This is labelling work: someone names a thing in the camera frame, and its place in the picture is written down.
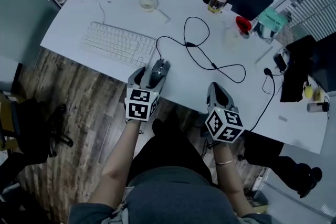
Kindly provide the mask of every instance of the white cube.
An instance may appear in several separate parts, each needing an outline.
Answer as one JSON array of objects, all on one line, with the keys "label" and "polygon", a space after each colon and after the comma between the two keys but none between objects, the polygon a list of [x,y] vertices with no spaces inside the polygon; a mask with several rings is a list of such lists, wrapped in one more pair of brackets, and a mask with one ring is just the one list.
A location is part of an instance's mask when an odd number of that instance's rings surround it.
[{"label": "white cube", "polygon": [[214,107],[205,125],[214,140],[233,143],[244,131],[241,122],[238,113]]},{"label": "white cube", "polygon": [[126,118],[148,121],[156,110],[159,97],[158,92],[127,88]]}]

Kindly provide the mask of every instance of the shirt sleeve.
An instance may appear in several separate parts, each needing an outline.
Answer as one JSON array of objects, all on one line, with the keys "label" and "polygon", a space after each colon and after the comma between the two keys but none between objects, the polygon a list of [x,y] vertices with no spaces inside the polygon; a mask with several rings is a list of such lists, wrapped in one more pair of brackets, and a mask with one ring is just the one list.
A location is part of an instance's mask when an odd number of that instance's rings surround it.
[{"label": "shirt sleeve", "polygon": [[247,214],[241,218],[241,222],[244,224],[276,224],[268,214]]},{"label": "shirt sleeve", "polygon": [[71,206],[69,224],[101,224],[115,210],[103,204],[75,204]]}]

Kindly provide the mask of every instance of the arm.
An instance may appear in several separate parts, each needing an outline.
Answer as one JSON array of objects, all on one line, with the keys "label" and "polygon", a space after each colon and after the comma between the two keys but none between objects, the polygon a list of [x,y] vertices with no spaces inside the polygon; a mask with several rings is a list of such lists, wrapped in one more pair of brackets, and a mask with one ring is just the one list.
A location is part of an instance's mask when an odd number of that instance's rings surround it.
[{"label": "arm", "polygon": [[[226,143],[214,147],[215,162],[224,163],[232,159],[230,148]],[[226,194],[234,211],[239,217],[254,213],[252,206],[247,201],[241,178],[234,162],[216,165],[219,188]]]},{"label": "arm", "polygon": [[102,170],[100,182],[89,202],[108,205],[114,209],[119,206],[126,188],[140,124],[136,120],[127,123]]}]

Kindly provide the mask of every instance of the curved white desk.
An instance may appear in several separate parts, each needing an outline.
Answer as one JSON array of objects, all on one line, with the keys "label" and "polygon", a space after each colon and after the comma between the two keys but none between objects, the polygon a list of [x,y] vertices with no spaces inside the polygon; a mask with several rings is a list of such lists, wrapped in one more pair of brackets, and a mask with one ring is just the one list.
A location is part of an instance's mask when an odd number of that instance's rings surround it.
[{"label": "curved white desk", "polygon": [[[60,10],[41,46],[50,49],[71,60],[127,82],[136,68],[124,65],[95,54],[85,52],[79,47],[79,40],[91,21],[118,26],[153,38],[170,36],[183,42],[183,26],[189,16],[205,20],[210,28],[209,39],[201,45],[204,52],[219,67],[241,63],[246,68],[246,79],[236,84],[218,71],[206,71],[193,62],[186,48],[169,39],[159,40],[162,57],[171,63],[169,75],[162,91],[162,97],[206,113],[207,89],[211,82],[222,85],[234,99],[243,125],[249,130],[257,121],[271,95],[261,90],[265,80],[264,67],[274,70],[273,55],[281,44],[273,41],[273,49],[255,65],[256,60],[269,48],[269,44],[256,36],[245,40],[235,37],[232,30],[237,14],[223,12],[212,14],[202,0],[159,0],[159,9],[165,12],[171,21],[164,24],[155,13],[140,10],[139,0],[99,0],[105,16],[96,0],[68,0]],[[186,39],[200,43],[207,34],[206,26],[199,20],[191,19],[186,27]],[[197,61],[206,67],[211,64],[197,50],[190,48]],[[156,52],[150,67],[158,60]],[[234,80],[243,78],[243,69],[230,67],[222,69]],[[276,91],[281,86],[282,77],[275,77]],[[271,92],[272,83],[268,79],[265,90]],[[281,91],[274,97],[254,132],[275,140],[320,153],[327,124],[326,113],[308,113],[308,100],[299,103],[280,103]]]}]

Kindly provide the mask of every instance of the black pants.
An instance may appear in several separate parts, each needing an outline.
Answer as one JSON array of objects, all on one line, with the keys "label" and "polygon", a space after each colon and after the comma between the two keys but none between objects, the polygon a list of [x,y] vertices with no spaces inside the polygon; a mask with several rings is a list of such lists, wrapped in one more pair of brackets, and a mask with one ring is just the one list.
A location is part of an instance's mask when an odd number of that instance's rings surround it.
[{"label": "black pants", "polygon": [[180,166],[195,171],[212,184],[209,168],[195,147],[178,126],[159,124],[155,136],[149,139],[131,164],[127,184],[138,174],[162,166]]}]

